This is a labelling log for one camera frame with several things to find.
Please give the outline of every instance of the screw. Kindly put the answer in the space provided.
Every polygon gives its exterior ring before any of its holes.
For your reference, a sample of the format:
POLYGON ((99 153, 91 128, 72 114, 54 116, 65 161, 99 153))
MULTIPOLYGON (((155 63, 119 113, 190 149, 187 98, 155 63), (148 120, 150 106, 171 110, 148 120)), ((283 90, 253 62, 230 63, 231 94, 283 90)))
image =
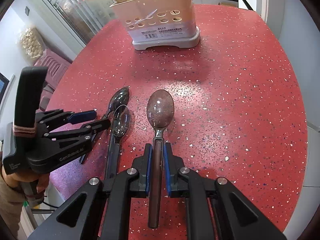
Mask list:
POLYGON ((190 172, 190 169, 187 168, 187 167, 182 167, 182 168, 180 169, 180 172, 181 172, 182 174, 188 174, 188 173, 190 172))
POLYGON ((136 172, 137 172, 137 170, 136 170, 135 168, 129 168, 129 169, 127 169, 127 173, 128 173, 129 175, 136 174, 136 172))
POLYGON ((219 177, 217 181, 220 185, 225 185, 228 182, 228 180, 225 177, 219 177))
POLYGON ((97 185, 98 182, 99 182, 99 179, 98 179, 98 178, 91 178, 91 179, 89 180, 90 185, 97 185))

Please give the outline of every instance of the red countertop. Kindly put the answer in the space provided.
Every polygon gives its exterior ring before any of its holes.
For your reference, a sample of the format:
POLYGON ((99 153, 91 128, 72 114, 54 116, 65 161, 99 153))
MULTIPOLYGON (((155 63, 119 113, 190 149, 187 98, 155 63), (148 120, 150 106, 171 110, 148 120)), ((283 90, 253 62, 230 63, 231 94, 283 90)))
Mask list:
MULTIPOLYGON (((164 138, 173 154, 202 176, 228 178, 284 230, 299 198, 307 155, 306 117, 292 66, 255 12, 195 8, 201 41, 191 49, 136 51, 121 24, 110 22, 71 64, 48 109, 97 108, 101 117, 115 91, 130 86, 134 127, 122 143, 122 171, 152 143, 148 98, 167 90, 175 115, 164 138)), ((75 160, 52 172, 65 198, 91 177, 103 178, 105 134, 84 165, 75 160)), ((164 188, 165 179, 158 229, 147 227, 148 199, 132 199, 130 239, 186 239, 184 203, 166 197, 164 188)))

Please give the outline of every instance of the human hand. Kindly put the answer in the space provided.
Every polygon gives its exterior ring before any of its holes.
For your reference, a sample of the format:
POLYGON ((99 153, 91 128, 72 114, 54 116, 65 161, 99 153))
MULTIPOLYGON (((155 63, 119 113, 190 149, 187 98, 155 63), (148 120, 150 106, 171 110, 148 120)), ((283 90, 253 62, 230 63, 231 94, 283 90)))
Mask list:
POLYGON ((37 192, 44 191, 47 186, 49 185, 49 174, 36 174, 32 170, 25 170, 25 171, 19 171, 13 174, 7 175, 5 173, 4 167, 2 166, 2 177, 6 184, 11 187, 15 188, 19 186, 19 182, 32 182, 35 180, 38 181, 37 185, 37 192))

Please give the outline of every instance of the beige utensil holder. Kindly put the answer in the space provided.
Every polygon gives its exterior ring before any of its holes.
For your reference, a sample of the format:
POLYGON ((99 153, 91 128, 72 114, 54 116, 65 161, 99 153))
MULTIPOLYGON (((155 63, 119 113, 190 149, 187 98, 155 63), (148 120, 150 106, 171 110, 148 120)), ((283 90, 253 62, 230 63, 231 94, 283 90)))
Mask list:
POLYGON ((172 45, 192 48, 200 32, 192 0, 122 0, 113 8, 137 50, 172 45))

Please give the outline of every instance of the spoon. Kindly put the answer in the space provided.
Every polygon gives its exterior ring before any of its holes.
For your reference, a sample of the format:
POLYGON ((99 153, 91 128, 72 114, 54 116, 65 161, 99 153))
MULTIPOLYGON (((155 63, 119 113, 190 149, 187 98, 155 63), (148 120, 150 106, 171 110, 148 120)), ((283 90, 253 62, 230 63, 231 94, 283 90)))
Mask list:
POLYGON ((148 226, 157 228, 159 225, 162 166, 163 166, 163 132, 174 116, 172 96, 165 90, 155 91, 148 101, 147 118, 155 130, 153 138, 153 153, 150 169, 150 195, 148 226))
POLYGON ((130 112, 126 105, 119 106, 111 121, 111 131, 114 140, 111 140, 108 148, 107 168, 105 179, 110 179, 117 174, 118 159, 120 154, 120 140, 125 135, 130 124, 130 112))
POLYGON ((110 99, 108 105, 108 111, 103 115, 102 118, 107 118, 108 115, 115 111, 121 105, 127 105, 129 101, 129 87, 119 89, 110 99))
MULTIPOLYGON (((108 104, 108 110, 106 113, 102 116, 101 119, 105 119, 108 117, 108 115, 115 111, 119 106, 121 105, 127 105, 129 102, 129 87, 123 87, 119 89, 110 99, 110 102, 108 104)), ((96 138, 97 134, 95 133, 91 137, 91 141, 93 142, 96 138)), ((80 164, 84 164, 84 161, 87 159, 89 153, 86 155, 82 155, 79 159, 80 164)))

